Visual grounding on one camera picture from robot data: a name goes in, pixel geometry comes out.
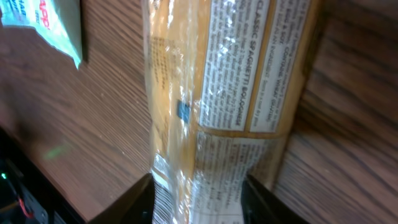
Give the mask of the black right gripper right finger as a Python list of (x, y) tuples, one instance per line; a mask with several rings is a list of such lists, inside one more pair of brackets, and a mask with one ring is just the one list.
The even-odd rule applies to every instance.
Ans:
[(308, 224), (251, 175), (242, 183), (241, 206), (245, 224)]

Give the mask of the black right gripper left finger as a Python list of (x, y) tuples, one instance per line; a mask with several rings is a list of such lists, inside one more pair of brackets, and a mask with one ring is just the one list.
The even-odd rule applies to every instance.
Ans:
[(151, 224), (155, 185), (146, 174), (89, 224)]

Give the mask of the orange spaghetti packet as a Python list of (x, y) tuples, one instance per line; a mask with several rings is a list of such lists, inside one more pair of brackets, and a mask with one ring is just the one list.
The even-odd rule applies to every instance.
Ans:
[(245, 176), (271, 191), (321, 6), (142, 2), (154, 223), (244, 223)]

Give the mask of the teal snack packet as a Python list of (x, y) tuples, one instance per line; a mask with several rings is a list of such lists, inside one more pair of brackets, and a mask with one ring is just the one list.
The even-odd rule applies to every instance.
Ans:
[(71, 57), (78, 68), (83, 60), (79, 0), (1, 0), (4, 27), (34, 29), (49, 45)]

